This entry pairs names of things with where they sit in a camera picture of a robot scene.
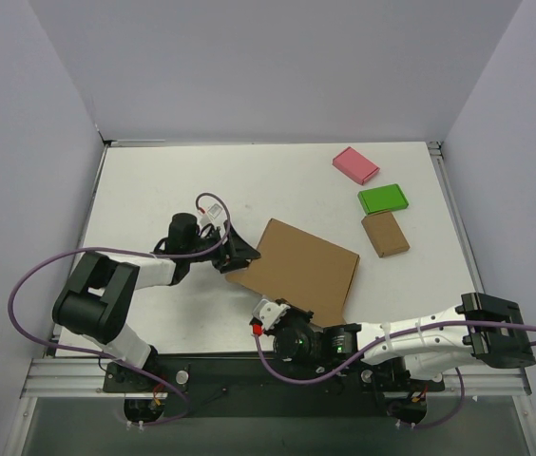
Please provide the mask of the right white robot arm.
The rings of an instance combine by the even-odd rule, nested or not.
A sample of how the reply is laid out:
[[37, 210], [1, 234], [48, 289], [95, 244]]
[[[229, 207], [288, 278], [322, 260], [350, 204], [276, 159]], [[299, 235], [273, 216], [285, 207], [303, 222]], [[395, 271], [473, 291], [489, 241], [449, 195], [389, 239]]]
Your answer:
[[285, 302], [279, 310], [264, 332], [276, 356], [301, 365], [376, 371], [393, 361], [413, 380], [433, 380], [466, 365], [508, 370], [536, 363], [526, 331], [502, 326], [524, 323], [519, 305], [487, 294], [463, 294], [459, 305], [415, 319], [323, 329], [313, 327], [310, 312]]

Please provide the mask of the aluminium frame rail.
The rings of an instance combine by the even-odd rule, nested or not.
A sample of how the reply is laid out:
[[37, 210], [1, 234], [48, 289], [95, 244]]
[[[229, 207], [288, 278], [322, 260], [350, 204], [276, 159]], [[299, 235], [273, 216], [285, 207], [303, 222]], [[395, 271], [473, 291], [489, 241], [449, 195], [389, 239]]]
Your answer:
[[[348, 144], [381, 170], [365, 188], [398, 183], [410, 204], [395, 216], [411, 250], [378, 259], [361, 227], [361, 186], [332, 166]], [[441, 149], [425, 142], [107, 147], [96, 173], [81, 246], [150, 251], [171, 216], [196, 212], [207, 191], [229, 207], [234, 227], [256, 245], [277, 219], [360, 256], [344, 316], [396, 321], [443, 311], [483, 292]], [[140, 291], [128, 324], [161, 352], [255, 349], [248, 321], [258, 296], [206, 263], [175, 287]]]

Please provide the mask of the large brown cardboard box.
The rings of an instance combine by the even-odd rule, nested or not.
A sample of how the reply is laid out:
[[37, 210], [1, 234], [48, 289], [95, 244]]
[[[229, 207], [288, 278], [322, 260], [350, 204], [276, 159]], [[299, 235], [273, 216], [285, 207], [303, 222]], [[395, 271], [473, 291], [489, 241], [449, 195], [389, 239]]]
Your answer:
[[345, 322], [359, 254], [275, 218], [268, 221], [257, 250], [260, 258], [227, 274], [228, 282], [310, 311], [319, 327]]

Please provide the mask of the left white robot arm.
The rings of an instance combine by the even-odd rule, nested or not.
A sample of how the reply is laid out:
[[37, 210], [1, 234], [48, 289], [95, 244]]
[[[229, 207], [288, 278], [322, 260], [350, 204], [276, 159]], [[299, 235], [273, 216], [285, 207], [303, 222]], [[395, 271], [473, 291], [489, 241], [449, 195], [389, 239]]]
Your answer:
[[194, 263], [209, 262], [226, 274], [259, 258], [227, 221], [200, 226], [194, 215], [178, 213], [149, 257], [83, 254], [55, 301], [52, 319], [126, 362], [125, 380], [136, 390], [150, 390], [159, 378], [157, 351], [126, 324], [134, 292], [175, 286]]

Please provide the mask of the pink paper box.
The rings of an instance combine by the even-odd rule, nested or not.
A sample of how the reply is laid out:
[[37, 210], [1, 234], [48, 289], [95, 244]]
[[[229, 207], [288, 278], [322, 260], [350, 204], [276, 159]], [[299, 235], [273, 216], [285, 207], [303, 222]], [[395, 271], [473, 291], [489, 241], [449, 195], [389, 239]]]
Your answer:
[[332, 165], [359, 185], [365, 185], [380, 171], [378, 165], [350, 146], [333, 158]]

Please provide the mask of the small brown cardboard box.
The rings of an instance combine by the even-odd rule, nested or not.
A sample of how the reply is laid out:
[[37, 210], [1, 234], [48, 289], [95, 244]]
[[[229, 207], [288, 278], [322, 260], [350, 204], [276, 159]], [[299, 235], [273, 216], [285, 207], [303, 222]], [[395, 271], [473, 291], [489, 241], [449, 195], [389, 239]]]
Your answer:
[[410, 244], [392, 212], [369, 214], [361, 220], [361, 224], [380, 258], [392, 257], [410, 250]]

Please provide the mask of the green paper box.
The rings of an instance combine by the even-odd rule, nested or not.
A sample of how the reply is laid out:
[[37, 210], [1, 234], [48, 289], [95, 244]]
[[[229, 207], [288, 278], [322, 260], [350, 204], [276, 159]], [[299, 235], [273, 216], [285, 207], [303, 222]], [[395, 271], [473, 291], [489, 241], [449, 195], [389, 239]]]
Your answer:
[[397, 183], [362, 190], [357, 198], [366, 215], [409, 207], [409, 202]]

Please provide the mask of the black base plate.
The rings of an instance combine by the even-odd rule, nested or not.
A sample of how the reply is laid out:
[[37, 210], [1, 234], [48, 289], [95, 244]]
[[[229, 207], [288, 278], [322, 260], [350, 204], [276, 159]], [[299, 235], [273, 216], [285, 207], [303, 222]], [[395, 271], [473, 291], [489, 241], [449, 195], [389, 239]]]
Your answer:
[[276, 379], [254, 352], [159, 354], [156, 375], [187, 399], [116, 363], [106, 366], [103, 390], [122, 393], [136, 415], [169, 416], [190, 411], [200, 418], [367, 418], [404, 416], [422, 420], [426, 395], [443, 382], [413, 380], [400, 361], [374, 368], [352, 366], [312, 386]]

